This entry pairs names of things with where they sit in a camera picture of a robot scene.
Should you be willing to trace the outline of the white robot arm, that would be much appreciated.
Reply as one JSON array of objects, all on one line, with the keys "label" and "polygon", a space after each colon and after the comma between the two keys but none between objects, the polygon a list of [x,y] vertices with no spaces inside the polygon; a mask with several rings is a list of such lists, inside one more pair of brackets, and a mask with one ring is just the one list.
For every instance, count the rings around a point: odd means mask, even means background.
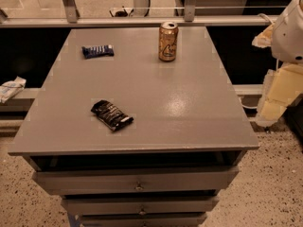
[{"label": "white robot arm", "polygon": [[292,0],[274,23],[252,41],[255,47],[270,47],[272,56],[282,62],[269,69],[258,101],[256,123],[270,127],[303,93],[303,0]]}]

